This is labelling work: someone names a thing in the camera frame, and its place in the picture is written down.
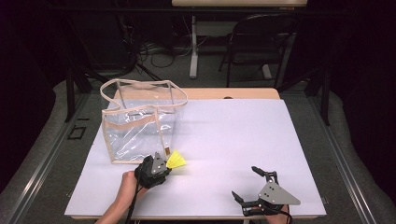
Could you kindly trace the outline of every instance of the white table leg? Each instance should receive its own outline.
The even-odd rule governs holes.
[[[196,33],[196,20],[195,16],[192,16],[191,22],[191,35],[192,35],[192,55],[191,55],[191,66],[190,66],[190,78],[197,78],[198,69],[198,52],[197,52],[197,33]]]
[[[268,64],[265,64],[265,65],[262,66],[262,73],[264,74],[264,78],[265,79],[271,79],[272,78],[270,67],[268,67]]]

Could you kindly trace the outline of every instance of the human hand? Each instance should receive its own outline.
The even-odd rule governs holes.
[[[132,203],[134,199],[134,193],[136,191],[136,178],[134,177],[134,171],[128,171],[122,174],[122,180],[119,188],[119,192],[117,194],[117,198],[115,200],[115,204],[122,211],[126,211]],[[145,194],[148,190],[142,188],[137,193],[137,198],[139,199]]]
[[[117,223],[122,215],[128,210],[129,206],[134,199],[136,191],[136,178],[134,171],[128,171],[122,174],[122,180],[114,203],[111,204],[105,213],[96,221],[96,223]],[[147,189],[140,189],[137,193],[136,199],[138,200],[146,193]]]
[[[281,211],[285,213],[289,213],[289,206],[288,205],[283,205]],[[269,224],[287,224],[289,223],[288,216],[285,214],[276,214],[276,215],[271,215],[271,216],[265,216]]]

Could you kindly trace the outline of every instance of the transparent tote bag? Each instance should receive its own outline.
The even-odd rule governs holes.
[[[147,155],[171,153],[174,130],[188,102],[173,82],[112,79],[100,89],[102,129],[113,163],[140,163]]]

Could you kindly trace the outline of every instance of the yellow object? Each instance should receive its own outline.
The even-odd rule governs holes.
[[[178,153],[178,151],[174,150],[172,155],[169,157],[168,162],[166,163],[166,167],[173,169],[182,165],[187,164],[184,158]]]

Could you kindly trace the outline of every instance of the desk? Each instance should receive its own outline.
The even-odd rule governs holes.
[[[149,190],[137,203],[134,219],[245,219],[231,191],[249,201],[257,199],[265,180],[251,171],[253,165],[277,171],[280,186],[302,202],[290,207],[294,217],[326,215],[289,112],[276,90],[184,91],[190,100],[173,148],[187,165]],[[220,100],[227,96],[234,99]],[[110,163],[99,128],[65,215],[101,216],[116,197],[121,174],[135,167]]]
[[[305,7],[307,0],[172,0],[174,7]],[[191,21],[191,39],[192,39],[192,54],[190,66],[190,78],[197,78],[198,68],[198,49],[197,49],[197,35],[212,35],[212,30],[208,33],[201,29],[197,33],[197,24],[195,16],[192,16]],[[232,32],[235,22],[224,22],[224,27],[221,29],[223,35]]]

